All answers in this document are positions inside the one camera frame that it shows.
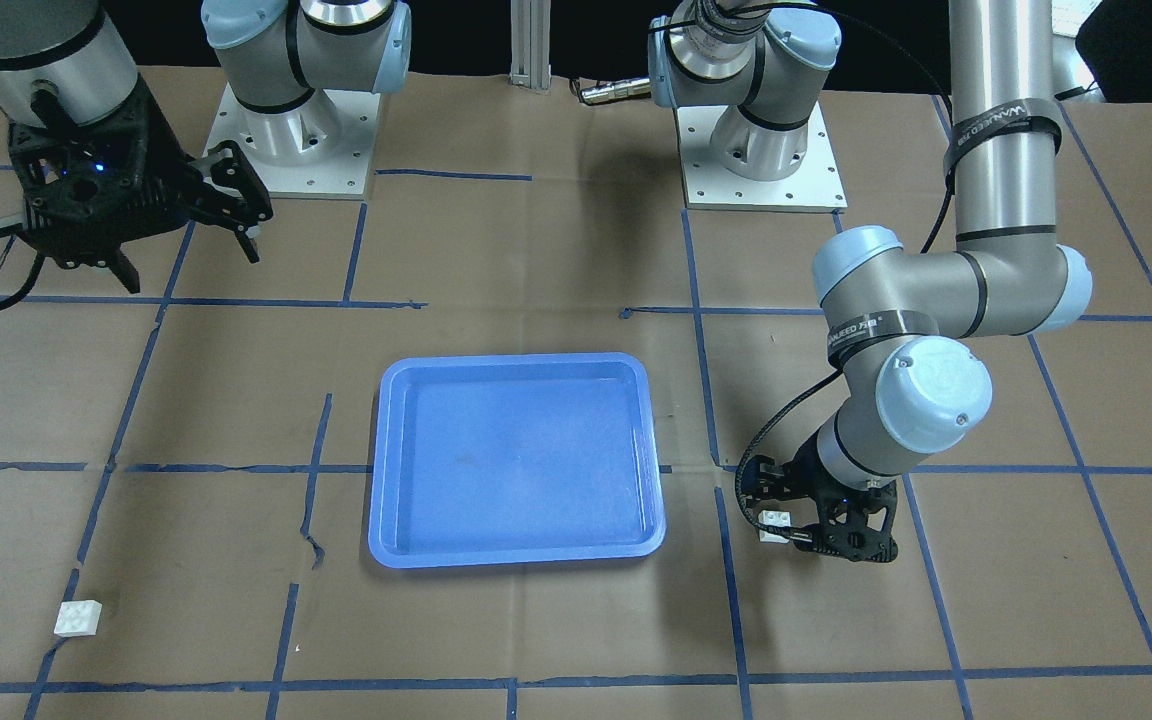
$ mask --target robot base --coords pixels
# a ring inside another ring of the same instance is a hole
[[[303,165],[273,165],[262,160],[256,152],[247,159],[256,168],[271,197],[302,197],[320,200],[362,200],[371,179],[371,156],[376,150],[376,128],[379,126],[380,96],[371,92],[328,90],[326,94],[338,108],[342,137],[332,145],[332,152]],[[244,145],[243,109],[229,86],[225,86],[215,122],[207,135],[207,147],[220,141],[236,141]]]
[[[708,136],[723,109],[722,106],[676,109],[688,209],[771,210],[778,213],[832,213],[846,209],[842,179],[819,105],[808,120],[810,141],[799,168],[782,181],[771,182],[743,179],[719,161]]]

